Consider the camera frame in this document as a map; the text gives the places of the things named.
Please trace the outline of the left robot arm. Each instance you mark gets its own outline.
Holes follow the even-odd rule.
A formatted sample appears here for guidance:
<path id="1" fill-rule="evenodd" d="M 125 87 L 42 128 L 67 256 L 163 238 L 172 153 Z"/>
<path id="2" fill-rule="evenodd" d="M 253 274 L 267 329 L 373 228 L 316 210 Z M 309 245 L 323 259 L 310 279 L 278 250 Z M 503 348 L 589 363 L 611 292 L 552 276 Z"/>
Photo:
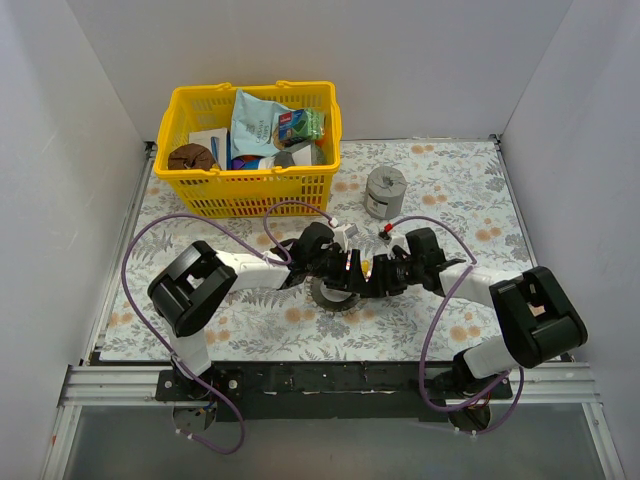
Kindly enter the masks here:
<path id="1" fill-rule="evenodd" d="M 332 290 L 310 269 L 311 262 L 337 246 L 347 251 L 357 226 L 313 222 L 297 239 L 288 239 L 258 255 L 216 251 L 204 241 L 189 245 L 147 290 L 156 313 L 169 331 L 172 363 L 180 372 L 178 387 L 193 400 L 205 398 L 213 386 L 204 329 L 225 297 L 239 290 L 288 289 L 311 280 L 313 301 L 328 311 L 352 309 L 359 295 Z"/>

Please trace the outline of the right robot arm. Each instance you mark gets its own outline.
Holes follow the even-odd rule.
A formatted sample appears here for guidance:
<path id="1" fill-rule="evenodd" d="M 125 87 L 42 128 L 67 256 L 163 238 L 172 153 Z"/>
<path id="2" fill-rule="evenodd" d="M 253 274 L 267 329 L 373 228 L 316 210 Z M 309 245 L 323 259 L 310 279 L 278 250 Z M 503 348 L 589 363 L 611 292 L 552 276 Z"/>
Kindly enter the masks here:
<path id="1" fill-rule="evenodd" d="M 548 268 L 517 272 L 484 268 L 473 258 L 449 260 L 432 229 L 404 236 L 392 230 L 386 225 L 379 236 L 392 252 L 393 288 L 419 284 L 440 296 L 438 315 L 453 299 L 491 307 L 500 327 L 499 335 L 457 353 L 451 368 L 434 378 L 428 378 L 421 359 L 418 388 L 423 398 L 435 390 L 484 397 L 511 370 L 534 368 L 586 343 L 584 322 Z"/>

